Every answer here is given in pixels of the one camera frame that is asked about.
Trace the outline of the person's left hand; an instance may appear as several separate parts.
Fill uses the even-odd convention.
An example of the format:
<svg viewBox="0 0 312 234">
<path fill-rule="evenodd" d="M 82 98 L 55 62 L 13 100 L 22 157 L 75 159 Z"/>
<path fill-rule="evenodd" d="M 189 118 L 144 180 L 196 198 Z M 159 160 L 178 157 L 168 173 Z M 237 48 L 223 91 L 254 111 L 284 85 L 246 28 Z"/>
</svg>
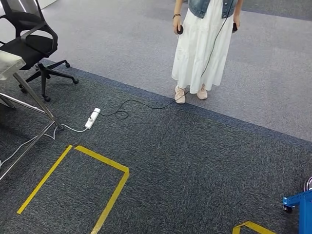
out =
<svg viewBox="0 0 312 234">
<path fill-rule="evenodd" d="M 233 14 L 233 23 L 232 33 L 235 33 L 238 30 L 240 25 L 240 15 L 239 13 L 234 13 Z"/>
</svg>

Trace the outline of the person's right hand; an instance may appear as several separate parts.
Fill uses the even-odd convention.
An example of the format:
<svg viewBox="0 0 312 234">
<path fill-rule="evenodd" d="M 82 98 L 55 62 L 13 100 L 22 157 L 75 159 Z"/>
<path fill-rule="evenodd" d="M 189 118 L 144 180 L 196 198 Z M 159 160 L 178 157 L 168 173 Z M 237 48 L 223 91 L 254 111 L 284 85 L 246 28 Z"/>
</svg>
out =
<svg viewBox="0 0 312 234">
<path fill-rule="evenodd" d="M 176 35 L 179 35 L 181 33 L 181 14 L 177 13 L 173 16 L 173 31 Z"/>
</svg>

